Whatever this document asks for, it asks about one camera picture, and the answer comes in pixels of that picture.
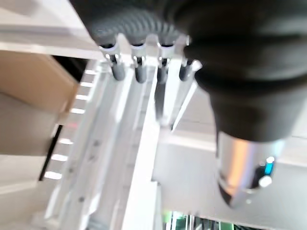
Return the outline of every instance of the white panel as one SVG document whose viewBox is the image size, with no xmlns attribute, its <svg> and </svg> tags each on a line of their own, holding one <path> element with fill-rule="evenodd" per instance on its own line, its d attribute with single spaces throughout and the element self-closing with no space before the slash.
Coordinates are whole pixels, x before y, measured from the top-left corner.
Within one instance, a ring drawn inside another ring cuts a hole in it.
<svg viewBox="0 0 307 230">
<path fill-rule="evenodd" d="M 198 214 L 208 219 L 283 230 L 305 229 L 307 168 L 276 166 L 273 183 L 251 204 L 237 210 L 222 200 L 212 152 L 160 144 L 153 179 L 161 184 L 165 209 Z"/>
</svg>

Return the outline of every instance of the silver nozzle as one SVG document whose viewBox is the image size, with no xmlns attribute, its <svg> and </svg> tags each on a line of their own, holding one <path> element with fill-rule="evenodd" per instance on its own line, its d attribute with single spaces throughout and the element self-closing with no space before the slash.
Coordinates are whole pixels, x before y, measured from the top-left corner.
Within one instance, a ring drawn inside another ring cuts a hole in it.
<svg viewBox="0 0 307 230">
<path fill-rule="evenodd" d="M 123 80 L 125 78 L 125 71 L 121 61 L 119 46 L 117 44 L 108 48 L 99 46 L 99 49 L 110 64 L 114 78 L 118 81 Z"/>
<path fill-rule="evenodd" d="M 138 83 L 144 83 L 147 79 L 146 76 L 146 44 L 139 46 L 131 45 L 131 56 L 135 69 L 135 78 Z"/>
<path fill-rule="evenodd" d="M 219 188 L 230 207 L 249 203 L 259 189 L 272 183 L 275 161 L 284 140 L 247 141 L 224 132 L 218 134 Z"/>
</svg>

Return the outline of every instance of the white surface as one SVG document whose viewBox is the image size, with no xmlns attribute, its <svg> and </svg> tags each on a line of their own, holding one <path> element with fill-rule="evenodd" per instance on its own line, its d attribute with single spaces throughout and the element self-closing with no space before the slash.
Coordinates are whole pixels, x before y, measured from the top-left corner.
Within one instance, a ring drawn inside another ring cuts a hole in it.
<svg viewBox="0 0 307 230">
<path fill-rule="evenodd" d="M 220 196 L 213 152 L 160 144 L 153 179 L 162 188 L 163 207 L 248 226 L 305 229 L 307 168 L 277 164 L 273 183 L 238 210 Z"/>
<path fill-rule="evenodd" d="M 2 0 L 0 49 L 102 58 L 68 0 Z"/>
</svg>

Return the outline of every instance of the metal cylinder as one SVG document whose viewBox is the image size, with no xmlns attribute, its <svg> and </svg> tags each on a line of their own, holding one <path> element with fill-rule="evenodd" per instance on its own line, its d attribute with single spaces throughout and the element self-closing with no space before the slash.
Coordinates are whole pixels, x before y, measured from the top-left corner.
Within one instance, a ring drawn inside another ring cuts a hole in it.
<svg viewBox="0 0 307 230">
<path fill-rule="evenodd" d="M 275 160 L 283 146 L 284 139 L 255 142 L 219 132 L 218 183 L 222 197 L 230 207 L 246 202 L 272 182 Z"/>
</svg>

